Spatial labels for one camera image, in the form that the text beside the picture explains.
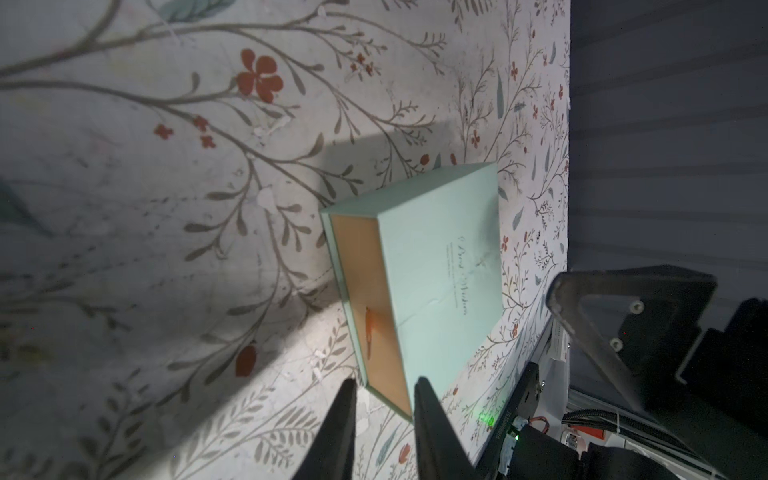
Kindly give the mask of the mint green drawer jewelry box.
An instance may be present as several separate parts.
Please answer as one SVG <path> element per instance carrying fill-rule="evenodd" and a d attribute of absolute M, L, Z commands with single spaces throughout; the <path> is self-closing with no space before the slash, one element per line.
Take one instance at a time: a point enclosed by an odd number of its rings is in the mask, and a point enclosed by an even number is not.
<path fill-rule="evenodd" d="M 404 419 L 502 317 L 497 187 L 491 164 L 449 166 L 321 211 L 362 384 Z"/>

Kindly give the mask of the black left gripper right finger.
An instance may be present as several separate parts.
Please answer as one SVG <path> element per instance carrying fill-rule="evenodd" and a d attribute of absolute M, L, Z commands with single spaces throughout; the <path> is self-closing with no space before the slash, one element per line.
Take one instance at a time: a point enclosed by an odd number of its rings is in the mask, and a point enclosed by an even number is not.
<path fill-rule="evenodd" d="M 419 479 L 479 479 L 426 377 L 414 388 L 413 423 Z"/>

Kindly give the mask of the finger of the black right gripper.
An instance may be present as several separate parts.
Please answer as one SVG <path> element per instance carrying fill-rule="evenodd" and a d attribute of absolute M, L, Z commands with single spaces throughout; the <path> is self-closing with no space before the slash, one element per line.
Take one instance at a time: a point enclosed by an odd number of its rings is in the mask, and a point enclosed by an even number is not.
<path fill-rule="evenodd" d="M 636 411 L 674 381 L 701 333 L 716 278 L 672 265 L 558 274 L 546 306 Z"/>

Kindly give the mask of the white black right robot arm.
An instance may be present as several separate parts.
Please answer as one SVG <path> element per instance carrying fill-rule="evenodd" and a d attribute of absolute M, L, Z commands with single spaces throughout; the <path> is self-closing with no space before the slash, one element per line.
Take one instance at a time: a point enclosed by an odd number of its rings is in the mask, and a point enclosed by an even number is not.
<path fill-rule="evenodd" d="M 714 276 L 671 265 L 558 274 L 546 306 L 629 406 L 728 479 L 767 476 L 767 302 L 699 319 Z"/>

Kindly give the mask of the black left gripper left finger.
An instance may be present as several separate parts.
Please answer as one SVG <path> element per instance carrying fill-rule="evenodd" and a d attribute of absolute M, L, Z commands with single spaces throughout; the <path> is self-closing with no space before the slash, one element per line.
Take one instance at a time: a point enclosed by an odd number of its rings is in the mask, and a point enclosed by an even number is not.
<path fill-rule="evenodd" d="M 299 479 L 352 478 L 356 439 L 357 382 L 348 378 L 325 416 L 315 440 L 293 475 Z"/>

